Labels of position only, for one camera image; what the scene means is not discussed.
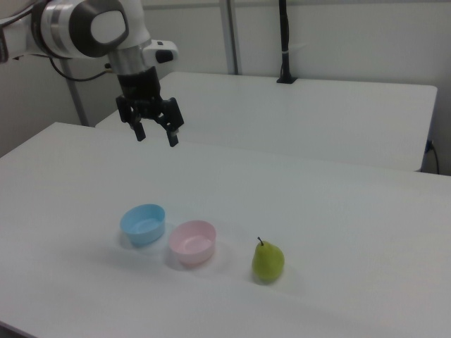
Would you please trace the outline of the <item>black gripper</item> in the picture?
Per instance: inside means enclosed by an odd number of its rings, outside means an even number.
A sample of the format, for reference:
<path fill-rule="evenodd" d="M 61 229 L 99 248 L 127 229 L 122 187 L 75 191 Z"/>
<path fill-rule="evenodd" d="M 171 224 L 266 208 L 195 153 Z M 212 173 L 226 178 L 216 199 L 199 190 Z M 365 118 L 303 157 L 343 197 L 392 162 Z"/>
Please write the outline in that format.
<path fill-rule="evenodd" d="M 116 98 L 119 116 L 134 131 L 137 141 L 146 134 L 141 119 L 155 119 L 164 128 L 170 147 L 178 144 L 178 130 L 184 124 L 175 98 L 163 100 L 156 67 L 134 75 L 118 75 L 122 94 Z"/>

